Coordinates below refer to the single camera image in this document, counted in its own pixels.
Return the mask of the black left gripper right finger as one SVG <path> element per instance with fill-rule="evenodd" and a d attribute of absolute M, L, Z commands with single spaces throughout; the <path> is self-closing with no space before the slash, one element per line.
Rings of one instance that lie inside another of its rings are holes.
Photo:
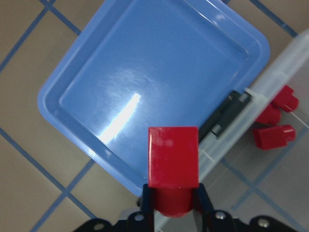
<path fill-rule="evenodd" d="M 207 214 L 214 210 L 213 204 L 203 184 L 193 190 L 193 217 L 198 232 L 207 232 Z"/>

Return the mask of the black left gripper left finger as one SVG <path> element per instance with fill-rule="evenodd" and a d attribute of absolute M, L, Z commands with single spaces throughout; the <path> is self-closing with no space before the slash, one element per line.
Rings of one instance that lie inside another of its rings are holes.
<path fill-rule="evenodd" d="M 140 198 L 139 227 L 141 232 L 155 232 L 155 189 L 143 185 Z"/>

